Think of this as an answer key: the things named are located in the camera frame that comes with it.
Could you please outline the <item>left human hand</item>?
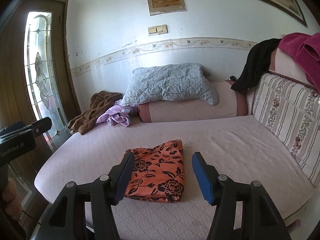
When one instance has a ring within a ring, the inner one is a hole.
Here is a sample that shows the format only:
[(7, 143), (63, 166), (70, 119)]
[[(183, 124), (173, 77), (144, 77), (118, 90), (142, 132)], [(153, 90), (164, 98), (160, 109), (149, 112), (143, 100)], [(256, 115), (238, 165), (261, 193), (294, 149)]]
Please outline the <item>left human hand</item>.
[(22, 215), (21, 197), (17, 193), (16, 182), (13, 178), (8, 179), (8, 184), (2, 192), (5, 206), (4, 211), (13, 220), (19, 221)]

